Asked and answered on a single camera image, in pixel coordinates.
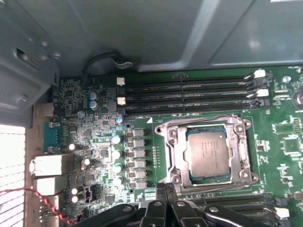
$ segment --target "ram slot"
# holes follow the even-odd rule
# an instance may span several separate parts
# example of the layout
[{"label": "ram slot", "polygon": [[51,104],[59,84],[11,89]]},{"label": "ram slot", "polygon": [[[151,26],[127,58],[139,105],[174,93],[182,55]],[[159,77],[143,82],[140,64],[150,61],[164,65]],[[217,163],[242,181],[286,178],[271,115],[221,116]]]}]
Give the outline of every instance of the ram slot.
[{"label": "ram slot", "polygon": [[273,195],[268,193],[261,194],[243,194],[243,195],[226,195],[226,196],[213,196],[213,197],[204,197],[204,198],[190,198],[188,199],[194,203],[205,203],[205,205],[212,204],[214,202],[223,202],[223,201],[269,201],[271,203],[275,202]]},{"label": "ram slot", "polygon": [[187,114],[197,112],[209,112],[209,111],[223,111],[223,110],[244,110],[253,109],[258,106],[258,101],[252,101],[249,103],[229,103],[222,104],[216,103],[212,105],[189,105],[189,106],[159,106],[152,105],[149,107],[136,106],[126,107],[125,114],[127,116],[149,116],[149,115],[161,115],[161,114]]},{"label": "ram slot", "polygon": [[166,86],[183,86],[187,85],[207,85],[207,84],[249,84],[254,80],[252,76],[229,76],[229,77],[207,77],[207,78],[196,78],[196,79],[172,79],[172,80],[163,80],[163,81],[152,81],[149,83],[136,82],[136,83],[127,83],[127,89],[129,91],[144,89],[148,87],[166,87]]},{"label": "ram slot", "polygon": [[127,83],[125,91],[128,95],[146,92],[169,92],[169,91],[194,91],[214,89],[252,89],[263,85],[263,79],[253,77],[242,78],[205,78],[205,79],[181,79],[170,81]]},{"label": "ram slot", "polygon": [[255,93],[187,93],[187,94],[167,94],[160,96],[129,96],[126,97],[126,103],[128,105],[144,104],[148,103],[159,103],[164,104],[164,100],[169,100],[169,102],[174,102],[174,104],[183,104],[186,102],[225,102],[225,101],[240,101],[240,100],[249,100],[257,96]]}]

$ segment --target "electrolytic capacitor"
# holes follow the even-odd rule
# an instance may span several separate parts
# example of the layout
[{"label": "electrolytic capacitor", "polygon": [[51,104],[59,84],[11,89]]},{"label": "electrolytic capacitor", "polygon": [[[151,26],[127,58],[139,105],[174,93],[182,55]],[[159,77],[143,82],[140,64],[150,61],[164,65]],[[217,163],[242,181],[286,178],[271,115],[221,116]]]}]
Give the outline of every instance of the electrolytic capacitor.
[{"label": "electrolytic capacitor", "polygon": [[81,144],[77,144],[77,143],[71,143],[68,146],[69,150],[81,150],[82,149],[82,145]]},{"label": "electrolytic capacitor", "polygon": [[114,165],[113,171],[118,174],[122,171],[122,165],[120,163],[117,163]]},{"label": "electrolytic capacitor", "polygon": [[112,137],[112,143],[113,144],[119,144],[119,143],[121,143],[121,141],[122,141],[121,136],[115,135],[115,136]]},{"label": "electrolytic capacitor", "polygon": [[89,166],[95,163],[94,159],[86,158],[84,159],[84,165]]},{"label": "electrolytic capacitor", "polygon": [[71,201],[72,201],[73,203],[77,203],[78,201],[83,200],[83,199],[84,199],[84,194],[83,194],[83,193],[79,193],[79,194],[73,196],[73,197],[71,198]]},{"label": "electrolytic capacitor", "polygon": [[96,101],[92,100],[89,102],[89,107],[92,110],[97,110],[99,108],[99,104]]},{"label": "electrolytic capacitor", "polygon": [[123,183],[123,178],[118,176],[113,179],[114,186],[120,186]]},{"label": "electrolytic capacitor", "polygon": [[117,124],[123,124],[123,122],[124,122],[124,118],[123,117],[116,117],[116,123]]},{"label": "electrolytic capacitor", "polygon": [[97,100],[97,94],[95,92],[89,93],[89,99],[90,100]]},{"label": "electrolytic capacitor", "polygon": [[73,188],[71,190],[71,193],[72,193],[72,195],[77,195],[78,193],[82,192],[83,190],[84,190],[83,186],[79,185],[78,187]]}]

